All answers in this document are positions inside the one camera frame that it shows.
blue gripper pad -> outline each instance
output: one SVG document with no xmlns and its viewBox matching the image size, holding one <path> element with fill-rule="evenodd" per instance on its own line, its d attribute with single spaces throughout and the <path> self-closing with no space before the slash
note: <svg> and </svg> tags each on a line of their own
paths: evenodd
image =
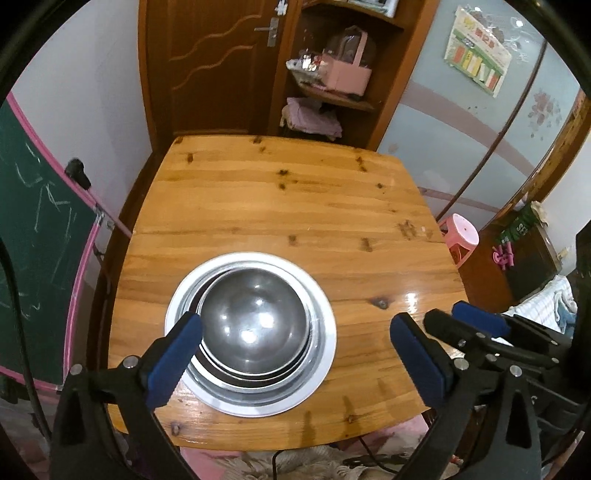
<svg viewBox="0 0 591 480">
<path fill-rule="evenodd" d="M 184 323 L 181 317 L 170 330 L 165 339 L 173 340 L 148 374 L 146 405 L 150 410 L 168 403 L 203 338 L 199 315 L 188 312 L 184 315 L 191 315 L 191 318 Z"/>
<path fill-rule="evenodd" d="M 473 326 L 480 332 L 486 332 L 497 338 L 511 333 L 511 327 L 501 315 L 488 313 L 468 302 L 459 301 L 452 308 L 452 317 L 460 322 Z"/>
<path fill-rule="evenodd" d="M 420 336 L 429 341 L 408 313 L 399 313 L 392 318 L 390 341 L 424 404 L 437 409 L 445 403 L 446 381 L 440 369 L 421 344 Z"/>
</svg>

wooden shelf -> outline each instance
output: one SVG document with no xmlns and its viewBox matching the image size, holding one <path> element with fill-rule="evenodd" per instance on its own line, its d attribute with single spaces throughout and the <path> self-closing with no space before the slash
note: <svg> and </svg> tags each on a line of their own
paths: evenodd
<svg viewBox="0 0 591 480">
<path fill-rule="evenodd" d="M 297 86 L 307 97 L 315 98 L 316 100 L 320 100 L 324 103 L 330 103 L 332 105 L 344 106 L 354 110 L 361 110 L 363 112 L 373 112 L 375 110 L 369 102 L 365 102 L 364 100 L 356 102 L 355 100 L 348 99 L 344 94 L 327 92 L 326 90 L 315 88 L 312 85 L 307 85 L 304 83 L 308 79 L 306 74 L 294 72 L 293 70 L 290 70 L 290 72 L 293 75 Z"/>
<path fill-rule="evenodd" d="M 348 2 L 345 1 L 340 1 L 340 0 L 304 0 L 304 5 L 302 6 L 302 10 L 306 9 L 306 8 L 310 8 L 313 7 L 315 5 L 332 5 L 334 7 L 340 7 L 340 8 L 347 8 L 349 10 L 353 10 L 355 12 L 360 12 L 362 14 L 365 15 L 369 15 L 370 17 L 374 17 L 374 18 L 379 18 L 380 20 L 385 21 L 386 23 L 389 23 L 391 25 L 394 25 L 398 28 L 402 28 L 404 29 L 404 27 L 402 25 L 400 25 L 400 23 L 398 23 L 398 21 L 396 20 L 396 17 L 394 18 L 390 18 L 390 17 L 386 17 L 386 15 L 382 15 L 374 10 L 371 10 L 369 8 L 364 8 L 361 7 L 360 5 L 356 5 L 356 4 L 350 4 Z"/>
</svg>

metal bowl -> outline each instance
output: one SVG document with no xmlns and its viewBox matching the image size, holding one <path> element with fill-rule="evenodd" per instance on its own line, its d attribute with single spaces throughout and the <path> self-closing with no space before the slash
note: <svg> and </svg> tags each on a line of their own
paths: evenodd
<svg viewBox="0 0 591 480">
<path fill-rule="evenodd" d="M 308 342 L 310 298 L 292 276 L 267 268 L 237 268 L 216 278 L 197 313 L 202 346 L 223 370 L 268 377 L 288 368 Z"/>
<path fill-rule="evenodd" d="M 174 293 L 165 333 L 186 311 L 199 311 L 204 334 L 182 380 L 224 413 L 262 417 L 295 407 L 322 383 L 335 355 L 335 318 L 324 292 L 273 255 L 240 252 L 200 265 Z M 244 331 L 254 335 L 245 340 Z"/>
</svg>

table top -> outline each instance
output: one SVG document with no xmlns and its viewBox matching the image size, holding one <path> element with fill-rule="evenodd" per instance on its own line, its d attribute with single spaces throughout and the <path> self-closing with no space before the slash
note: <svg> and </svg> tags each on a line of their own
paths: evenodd
<svg viewBox="0 0 591 480">
<path fill-rule="evenodd" d="M 109 366 L 164 334 L 180 281 L 221 254 L 259 251 L 306 270 L 331 302 L 337 348 L 311 397 L 264 418 L 223 414 L 182 382 L 156 415 L 173 442 L 292 449 L 395 425 L 421 402 L 389 321 L 465 300 L 457 269 L 410 175 L 394 157 L 277 137 L 179 137 L 146 196 L 116 292 Z M 374 306 L 376 299 L 389 306 Z M 125 430 L 116 407 L 114 425 Z"/>
</svg>

poster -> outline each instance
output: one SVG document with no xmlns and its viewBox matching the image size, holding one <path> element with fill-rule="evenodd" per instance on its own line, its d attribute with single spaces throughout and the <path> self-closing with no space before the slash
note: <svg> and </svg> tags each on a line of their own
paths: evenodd
<svg viewBox="0 0 591 480">
<path fill-rule="evenodd" d="M 459 6 L 444 59 L 496 97 L 509 68 L 511 53 Z"/>
</svg>

